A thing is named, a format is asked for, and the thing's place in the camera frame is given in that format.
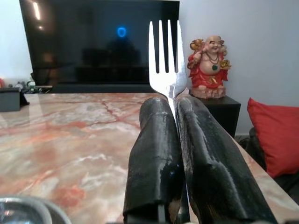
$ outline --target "marble countertop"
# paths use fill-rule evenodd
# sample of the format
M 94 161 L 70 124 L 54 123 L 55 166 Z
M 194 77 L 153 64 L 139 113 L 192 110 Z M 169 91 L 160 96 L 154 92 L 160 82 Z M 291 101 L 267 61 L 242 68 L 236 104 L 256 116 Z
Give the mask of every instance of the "marble countertop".
M 0 113 L 0 194 L 52 200 L 73 224 L 121 222 L 139 109 L 152 96 L 26 95 L 29 106 Z M 240 150 L 278 222 L 299 219 L 299 206 Z

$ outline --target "red pillow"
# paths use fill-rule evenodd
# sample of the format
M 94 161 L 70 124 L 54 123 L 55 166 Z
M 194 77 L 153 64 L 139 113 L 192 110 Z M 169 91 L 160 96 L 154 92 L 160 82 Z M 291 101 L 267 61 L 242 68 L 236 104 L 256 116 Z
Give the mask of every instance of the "red pillow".
M 299 107 L 248 101 L 247 110 L 272 177 L 299 171 Z

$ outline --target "metal bowl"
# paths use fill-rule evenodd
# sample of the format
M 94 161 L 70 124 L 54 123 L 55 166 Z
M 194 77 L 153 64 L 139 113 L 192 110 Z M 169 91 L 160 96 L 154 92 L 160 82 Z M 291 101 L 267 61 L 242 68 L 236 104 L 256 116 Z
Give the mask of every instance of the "metal bowl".
M 47 207 L 29 197 L 0 197 L 1 224 L 52 224 Z
M 0 197 L 1 224 L 71 224 L 53 202 L 39 197 L 8 195 Z

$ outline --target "black side table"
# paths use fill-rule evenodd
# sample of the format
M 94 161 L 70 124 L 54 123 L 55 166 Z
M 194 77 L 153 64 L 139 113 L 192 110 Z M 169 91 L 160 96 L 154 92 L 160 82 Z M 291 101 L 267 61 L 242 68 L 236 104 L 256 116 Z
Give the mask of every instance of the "black side table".
M 228 96 L 220 99 L 200 100 L 208 108 L 218 123 L 234 138 L 241 104 Z

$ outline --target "white wall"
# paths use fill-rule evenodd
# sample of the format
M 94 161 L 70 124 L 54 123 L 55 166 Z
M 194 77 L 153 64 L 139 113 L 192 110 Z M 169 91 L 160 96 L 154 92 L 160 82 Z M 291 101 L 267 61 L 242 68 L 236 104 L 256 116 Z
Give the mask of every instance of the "white wall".
M 185 57 L 193 39 L 220 35 L 233 67 L 227 94 L 241 106 L 237 134 L 252 127 L 249 97 L 299 106 L 299 0 L 181 0 Z M 0 77 L 32 72 L 18 0 L 0 0 Z
M 0 77 L 7 83 L 28 81 L 32 72 L 18 0 L 0 0 Z

